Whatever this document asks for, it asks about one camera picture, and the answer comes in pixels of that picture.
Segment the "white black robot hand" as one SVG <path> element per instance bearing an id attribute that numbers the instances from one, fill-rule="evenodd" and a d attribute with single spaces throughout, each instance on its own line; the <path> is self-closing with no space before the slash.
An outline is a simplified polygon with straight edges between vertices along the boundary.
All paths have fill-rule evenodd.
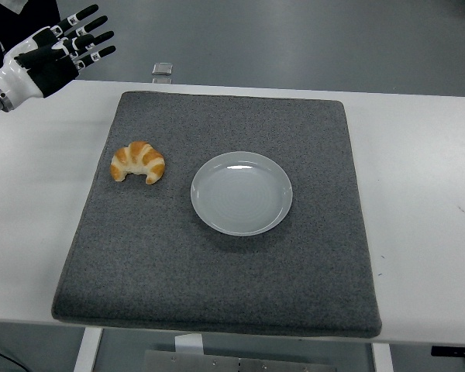
<path id="1" fill-rule="evenodd" d="M 93 4 L 53 26 L 45 26 L 14 46 L 0 67 L 0 111 L 17 109 L 30 98 L 47 98 L 78 77 L 80 71 L 115 52 L 101 45 L 114 36 L 92 34 L 107 22 L 105 15 L 82 25 L 98 11 Z"/>

